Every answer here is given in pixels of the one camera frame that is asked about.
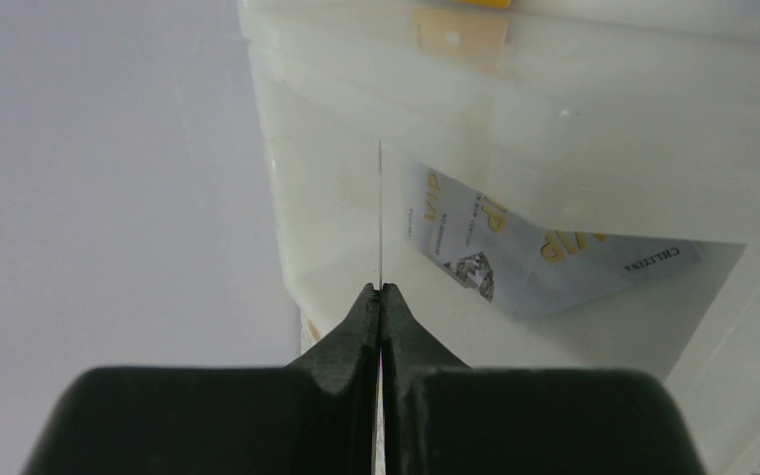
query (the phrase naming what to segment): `diamond image on card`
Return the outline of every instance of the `diamond image on card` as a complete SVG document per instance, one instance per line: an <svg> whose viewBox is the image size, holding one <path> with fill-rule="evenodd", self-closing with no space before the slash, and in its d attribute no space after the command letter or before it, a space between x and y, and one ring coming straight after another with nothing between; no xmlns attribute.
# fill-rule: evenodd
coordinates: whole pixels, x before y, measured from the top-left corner
<svg viewBox="0 0 760 475"><path fill-rule="evenodd" d="M462 286L479 290L488 302L494 299L494 270L484 252L445 262L444 267Z"/></svg>

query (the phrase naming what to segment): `gray surface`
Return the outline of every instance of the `gray surface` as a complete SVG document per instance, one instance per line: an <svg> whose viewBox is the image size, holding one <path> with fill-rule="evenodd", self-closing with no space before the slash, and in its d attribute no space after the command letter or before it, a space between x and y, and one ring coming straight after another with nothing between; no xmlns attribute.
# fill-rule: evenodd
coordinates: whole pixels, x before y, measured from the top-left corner
<svg viewBox="0 0 760 475"><path fill-rule="evenodd" d="M0 474L98 364L298 353L232 2L0 1Z"/></svg>

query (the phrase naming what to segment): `white wall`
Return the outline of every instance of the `white wall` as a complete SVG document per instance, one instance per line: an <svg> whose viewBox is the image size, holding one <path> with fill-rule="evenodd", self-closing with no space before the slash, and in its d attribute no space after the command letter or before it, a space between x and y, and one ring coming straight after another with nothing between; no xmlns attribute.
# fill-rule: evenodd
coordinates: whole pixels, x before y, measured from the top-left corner
<svg viewBox="0 0 760 475"><path fill-rule="evenodd" d="M0 0L0 474L86 368L298 352L232 3Z"/></svg>

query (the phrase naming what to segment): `white plastic container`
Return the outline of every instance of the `white plastic container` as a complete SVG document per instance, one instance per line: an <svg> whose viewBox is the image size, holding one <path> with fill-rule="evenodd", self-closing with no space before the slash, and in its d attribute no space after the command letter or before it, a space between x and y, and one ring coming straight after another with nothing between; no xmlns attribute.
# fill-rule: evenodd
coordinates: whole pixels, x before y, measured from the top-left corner
<svg viewBox="0 0 760 475"><path fill-rule="evenodd" d="M760 462L760 30L717 38L726 12L682 28L706 37L435 5L267 5L242 19L282 265L322 333L362 284L395 282L469 364L647 371L711 473ZM636 20L621 23L662 26ZM704 261L512 320L405 243L409 159L542 227L696 240Z"/></svg>

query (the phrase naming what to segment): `translucent plastic bin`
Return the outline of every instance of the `translucent plastic bin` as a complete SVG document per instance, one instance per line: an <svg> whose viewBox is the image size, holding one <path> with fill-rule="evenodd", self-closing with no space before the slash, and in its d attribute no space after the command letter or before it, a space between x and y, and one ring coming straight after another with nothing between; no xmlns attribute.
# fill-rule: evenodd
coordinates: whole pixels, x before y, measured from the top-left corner
<svg viewBox="0 0 760 475"><path fill-rule="evenodd" d="M395 282L470 364L648 371L711 473L760 462L760 44L370 3L243 24L285 279L321 333L343 295ZM695 240L704 260L512 319L406 243L408 160L543 228Z"/></svg>

